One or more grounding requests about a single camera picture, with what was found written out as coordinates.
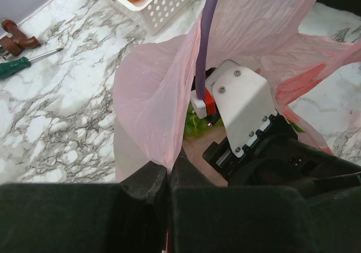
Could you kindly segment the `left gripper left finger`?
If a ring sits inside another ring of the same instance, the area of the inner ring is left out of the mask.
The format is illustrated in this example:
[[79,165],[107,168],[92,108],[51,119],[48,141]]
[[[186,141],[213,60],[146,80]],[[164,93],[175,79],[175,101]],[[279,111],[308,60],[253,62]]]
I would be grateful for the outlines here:
[[1,186],[2,252],[161,252],[167,171],[148,162],[120,183]]

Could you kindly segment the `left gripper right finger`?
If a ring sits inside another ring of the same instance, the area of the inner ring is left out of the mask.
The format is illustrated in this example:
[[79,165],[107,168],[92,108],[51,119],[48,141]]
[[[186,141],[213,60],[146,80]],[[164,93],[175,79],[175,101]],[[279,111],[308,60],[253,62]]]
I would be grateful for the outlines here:
[[319,252],[293,188],[217,187],[181,151],[170,176],[169,252]]

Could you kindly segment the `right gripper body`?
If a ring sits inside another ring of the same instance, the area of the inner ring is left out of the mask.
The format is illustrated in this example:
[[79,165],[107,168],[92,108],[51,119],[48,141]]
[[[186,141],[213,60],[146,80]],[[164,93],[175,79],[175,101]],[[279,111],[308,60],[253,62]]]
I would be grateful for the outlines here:
[[298,139],[295,130],[282,115],[272,114],[268,120],[270,124],[264,130],[258,129],[255,132],[255,142],[240,148],[243,152],[241,157],[233,153],[228,138],[224,138],[219,144],[211,143],[202,154],[203,159],[227,181],[228,185],[259,184],[254,175],[260,167],[269,168],[283,181],[299,178],[299,171],[290,163],[277,158],[277,152],[272,152],[270,156],[261,156],[261,151],[274,140],[281,137]]

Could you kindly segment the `green fake grapes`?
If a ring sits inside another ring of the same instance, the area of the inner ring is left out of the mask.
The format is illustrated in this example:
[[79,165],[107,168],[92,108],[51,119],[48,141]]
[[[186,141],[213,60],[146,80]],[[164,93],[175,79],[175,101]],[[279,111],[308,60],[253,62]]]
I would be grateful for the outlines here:
[[189,105],[184,126],[185,137],[201,137],[208,129],[207,123],[200,119]]

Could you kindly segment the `pink plastic bag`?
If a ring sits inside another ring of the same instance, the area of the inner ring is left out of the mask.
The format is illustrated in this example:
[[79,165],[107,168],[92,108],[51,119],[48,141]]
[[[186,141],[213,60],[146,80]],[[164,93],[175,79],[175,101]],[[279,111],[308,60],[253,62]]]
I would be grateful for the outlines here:
[[186,35],[134,47],[115,75],[117,179],[147,162],[171,171],[181,151],[194,78],[236,59],[265,77],[275,107],[302,128],[299,139],[328,152],[324,138],[289,104],[341,66],[360,61],[360,43],[305,35],[299,25],[316,0],[206,0]]

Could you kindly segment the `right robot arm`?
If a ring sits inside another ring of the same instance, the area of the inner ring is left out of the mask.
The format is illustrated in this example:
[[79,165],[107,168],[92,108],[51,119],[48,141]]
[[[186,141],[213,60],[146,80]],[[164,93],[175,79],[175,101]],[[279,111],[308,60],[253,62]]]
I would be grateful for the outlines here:
[[360,252],[360,166],[299,141],[282,115],[234,155],[227,138],[202,154],[229,185],[286,186],[307,201],[323,252]]

